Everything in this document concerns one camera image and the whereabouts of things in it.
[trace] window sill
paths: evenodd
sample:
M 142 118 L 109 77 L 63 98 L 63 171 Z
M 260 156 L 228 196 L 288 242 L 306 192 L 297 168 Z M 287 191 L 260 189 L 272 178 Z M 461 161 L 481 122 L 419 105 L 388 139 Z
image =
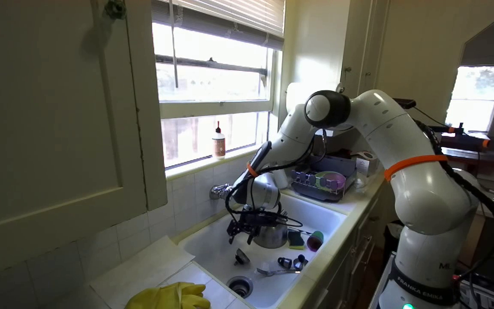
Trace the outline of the window sill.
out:
M 194 174 L 194 173 L 199 172 L 200 170 L 204 170 L 206 168 L 218 166 L 219 164 L 224 164 L 226 162 L 233 161 L 237 158 L 252 155 L 259 148 L 260 148 L 260 145 L 241 148 L 241 149 L 237 149 L 237 150 L 226 153 L 226 157 L 223 159 L 208 158 L 208 159 L 204 159 L 204 160 L 199 160 L 197 162 L 192 162 L 191 164 L 187 164 L 185 166 L 172 168 L 170 170 L 165 171 L 165 178 L 167 178 L 167 180 L 173 180 L 173 179 L 176 179 L 176 178 L 179 178 L 182 176 Z

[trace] dish rack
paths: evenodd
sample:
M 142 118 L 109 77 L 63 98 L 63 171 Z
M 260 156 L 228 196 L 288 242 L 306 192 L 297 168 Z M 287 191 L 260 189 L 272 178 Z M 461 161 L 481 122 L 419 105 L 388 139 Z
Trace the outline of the dish rack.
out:
M 291 187 L 299 194 L 320 201 L 337 202 L 344 197 L 344 193 L 355 180 L 355 162 L 332 156 L 325 156 L 321 161 L 316 162 L 318 160 L 319 157 L 311 156 L 308 159 L 308 165 L 304 164 L 292 170 L 290 173 Z M 337 180 L 316 176 L 317 173 L 324 171 L 342 174 L 346 178 L 344 186 L 340 188 Z M 326 190 L 318 188 L 316 184 L 326 188 Z

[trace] window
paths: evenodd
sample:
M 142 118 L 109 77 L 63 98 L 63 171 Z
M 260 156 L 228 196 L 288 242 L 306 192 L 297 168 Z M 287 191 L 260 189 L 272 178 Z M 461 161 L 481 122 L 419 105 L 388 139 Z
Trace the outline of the window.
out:
M 466 131 L 489 130 L 494 114 L 494 65 L 459 67 L 445 122 Z
M 165 168 L 266 141 L 285 1 L 151 3 Z

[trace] tile backsplash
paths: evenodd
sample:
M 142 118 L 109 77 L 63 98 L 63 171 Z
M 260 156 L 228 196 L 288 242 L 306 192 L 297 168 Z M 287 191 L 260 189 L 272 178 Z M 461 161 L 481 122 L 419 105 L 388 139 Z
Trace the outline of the tile backsplash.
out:
M 213 185 L 232 183 L 249 156 L 167 182 L 168 203 L 0 272 L 0 308 L 43 307 L 127 260 L 150 243 L 173 237 L 224 209 Z

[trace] sink drain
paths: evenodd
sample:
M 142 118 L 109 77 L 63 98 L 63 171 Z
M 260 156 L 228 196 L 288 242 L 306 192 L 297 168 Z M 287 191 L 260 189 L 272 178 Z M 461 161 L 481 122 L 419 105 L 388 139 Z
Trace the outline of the sink drain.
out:
M 242 298 L 247 298 L 253 291 L 253 282 L 245 276 L 232 277 L 226 285 Z

